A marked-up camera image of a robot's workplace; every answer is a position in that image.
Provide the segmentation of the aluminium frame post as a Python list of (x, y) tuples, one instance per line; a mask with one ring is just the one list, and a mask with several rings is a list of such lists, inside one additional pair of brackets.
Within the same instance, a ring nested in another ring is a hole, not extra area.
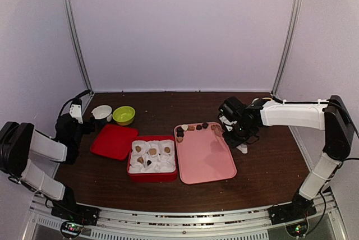
[(66, 13), (67, 22), (68, 22), (68, 28), (70, 31), (72, 46), (73, 46), (73, 49), (75, 52), (77, 64), (79, 66), (80, 74), (81, 74), (82, 80), (84, 82), (84, 85), (86, 87), (86, 90), (90, 90), (90, 94), (92, 95), (94, 93), (93, 87), (90, 82), (90, 78), (88, 75), (88, 71), (86, 69), (83, 53), (81, 50), (80, 39), (79, 39), (79, 35), (77, 33), (75, 17), (74, 17), (73, 9), (72, 9), (72, 3), (71, 3), (71, 0), (63, 0), (63, 3), (65, 6), (65, 13)]
[(298, 18), (301, 12), (301, 6), (302, 6), (302, 0), (293, 0), (291, 15), (289, 17), (289, 24), (287, 28), (286, 38), (284, 41), (282, 55), (280, 58), (280, 63), (274, 80), (274, 84), (271, 90), (272, 95), (277, 95), (279, 91), (280, 83), (284, 76), (284, 72), (286, 69), (287, 62), (289, 60), (289, 55), (294, 40), (294, 34), (298, 23)]

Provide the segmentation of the dark chocolate tray left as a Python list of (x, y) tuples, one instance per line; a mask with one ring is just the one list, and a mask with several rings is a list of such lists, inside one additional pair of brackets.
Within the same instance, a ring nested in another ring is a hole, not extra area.
[(177, 137), (183, 137), (184, 136), (184, 130), (182, 128), (178, 128), (176, 130)]

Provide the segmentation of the aluminium front rail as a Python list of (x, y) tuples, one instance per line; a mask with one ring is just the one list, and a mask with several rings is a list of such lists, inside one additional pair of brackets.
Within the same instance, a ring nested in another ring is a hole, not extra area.
[(161, 213), (101, 207), (95, 226), (76, 239), (293, 239), (295, 224), (309, 225), (306, 239), (348, 239), (331, 192), (314, 199), (316, 214), (281, 224), (271, 222), (269, 207), (207, 213)]

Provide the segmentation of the red tin box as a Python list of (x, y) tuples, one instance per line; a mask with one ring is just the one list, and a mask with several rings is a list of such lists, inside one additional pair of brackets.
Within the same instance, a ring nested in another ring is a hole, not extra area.
[(150, 174), (129, 174), (128, 169), (130, 165), (130, 153), (128, 155), (128, 162), (127, 162), (127, 174), (133, 182), (171, 182), (177, 178), (178, 174), (178, 166), (177, 166), (177, 157), (176, 157), (176, 148), (175, 148), (175, 141), (172, 135), (155, 135), (155, 136), (138, 136), (134, 139), (136, 140), (144, 140), (144, 141), (151, 141), (151, 140), (173, 140), (174, 142), (174, 149), (175, 149), (175, 162), (176, 162), (176, 170), (173, 173), (150, 173)]

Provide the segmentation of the red tin lid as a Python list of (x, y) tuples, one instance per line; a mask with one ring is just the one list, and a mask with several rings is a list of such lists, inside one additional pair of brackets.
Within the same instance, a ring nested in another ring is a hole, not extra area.
[(128, 156), (132, 142), (139, 131), (135, 128), (107, 124), (97, 135), (90, 152), (106, 158), (123, 161)]

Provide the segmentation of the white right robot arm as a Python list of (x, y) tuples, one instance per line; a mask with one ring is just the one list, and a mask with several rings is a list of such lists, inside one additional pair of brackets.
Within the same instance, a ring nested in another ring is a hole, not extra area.
[(288, 126), (324, 131), (325, 144), (319, 160), (302, 182), (288, 205), (288, 214), (300, 218), (311, 201), (349, 158), (353, 137), (358, 134), (340, 96), (316, 101), (287, 101), (274, 96), (256, 98), (246, 105), (238, 98), (227, 98), (219, 107), (222, 136), (231, 148), (257, 139), (260, 128)]

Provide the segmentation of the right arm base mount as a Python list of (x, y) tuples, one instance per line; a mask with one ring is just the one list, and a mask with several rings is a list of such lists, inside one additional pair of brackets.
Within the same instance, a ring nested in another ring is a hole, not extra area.
[(314, 206), (306, 209), (296, 209), (293, 204), (274, 205), (268, 209), (269, 218), (273, 225), (305, 219), (317, 213)]

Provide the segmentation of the white paper liner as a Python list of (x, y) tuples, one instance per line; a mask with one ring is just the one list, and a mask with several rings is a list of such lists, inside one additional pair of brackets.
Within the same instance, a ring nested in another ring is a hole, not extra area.
[[(138, 153), (135, 150), (136, 146), (141, 147)], [(171, 149), (170, 153), (164, 151), (165, 147)], [(173, 140), (136, 140), (131, 145), (129, 174), (150, 174), (150, 173), (173, 173), (176, 170), (175, 149)], [(150, 149), (156, 149), (156, 155), (150, 155)], [(140, 164), (137, 159), (143, 157), (145, 164)], [(146, 162), (151, 160), (152, 163), (147, 166)]]

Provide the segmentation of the white ceramic bowl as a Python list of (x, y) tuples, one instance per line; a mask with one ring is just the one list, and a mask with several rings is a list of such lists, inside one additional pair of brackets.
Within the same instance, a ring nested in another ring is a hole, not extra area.
[(91, 115), (96, 121), (110, 122), (112, 119), (112, 107), (109, 105), (100, 105), (91, 111)]

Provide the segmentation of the aluminium frame post left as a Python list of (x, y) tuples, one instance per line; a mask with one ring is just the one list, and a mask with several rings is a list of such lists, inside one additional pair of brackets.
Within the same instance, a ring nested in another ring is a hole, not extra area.
[(88, 71), (86, 69), (83, 53), (81, 50), (80, 39), (79, 39), (79, 35), (77, 33), (75, 17), (74, 17), (73, 9), (72, 9), (72, 3), (71, 3), (71, 0), (63, 0), (63, 3), (65, 6), (65, 13), (66, 13), (67, 22), (68, 22), (68, 28), (70, 31), (72, 46), (73, 46), (73, 49), (75, 52), (77, 64), (79, 66), (80, 74), (81, 74), (82, 80), (84, 82), (84, 85), (86, 87), (86, 90), (90, 90), (90, 94), (92, 95), (94, 93), (93, 87), (90, 82), (90, 78), (88, 75)]

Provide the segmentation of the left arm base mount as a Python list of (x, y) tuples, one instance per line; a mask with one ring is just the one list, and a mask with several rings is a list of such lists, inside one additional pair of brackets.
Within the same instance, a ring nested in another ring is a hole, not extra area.
[(81, 225), (97, 225), (100, 209), (97, 207), (77, 205), (77, 209), (66, 210), (62, 206), (54, 206), (51, 210), (51, 215), (64, 219), (73, 221)]

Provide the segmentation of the green plastic bowl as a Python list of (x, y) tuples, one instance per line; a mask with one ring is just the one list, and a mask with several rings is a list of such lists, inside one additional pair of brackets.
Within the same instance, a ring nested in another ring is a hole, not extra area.
[(122, 106), (117, 108), (113, 114), (112, 118), (116, 122), (116, 124), (120, 126), (128, 126), (135, 119), (136, 111), (131, 106)]

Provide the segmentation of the aluminium frame post right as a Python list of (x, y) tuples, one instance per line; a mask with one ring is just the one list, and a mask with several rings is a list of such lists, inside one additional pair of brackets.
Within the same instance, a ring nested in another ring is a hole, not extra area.
[(298, 18), (301, 12), (301, 6), (302, 6), (302, 0), (293, 0), (291, 15), (289, 17), (289, 24), (287, 28), (286, 38), (284, 41), (282, 55), (280, 58), (280, 63), (274, 80), (274, 84), (271, 90), (272, 95), (277, 95), (279, 91), (280, 83), (284, 76), (284, 72), (286, 69), (287, 62), (289, 60), (289, 55), (294, 40), (294, 34), (298, 23)]

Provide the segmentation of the pink plastic tray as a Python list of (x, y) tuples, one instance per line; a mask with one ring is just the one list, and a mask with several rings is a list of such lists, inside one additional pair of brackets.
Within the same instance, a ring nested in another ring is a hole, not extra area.
[(207, 122), (208, 127), (197, 130), (202, 123), (191, 123), (194, 131), (184, 130), (183, 141), (177, 142), (175, 126), (175, 144), (180, 179), (185, 184), (199, 184), (230, 179), (236, 176), (237, 168), (230, 148), (211, 130), (217, 122)]

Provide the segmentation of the white floral mug yellow inside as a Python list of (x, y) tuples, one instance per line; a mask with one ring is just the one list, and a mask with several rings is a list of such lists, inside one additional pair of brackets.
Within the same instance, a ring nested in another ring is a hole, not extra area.
[(253, 103), (259, 103), (260, 101), (272, 101), (273, 99), (270, 98), (270, 97), (264, 97), (264, 98), (255, 98), (253, 101), (252, 101), (252, 104)]

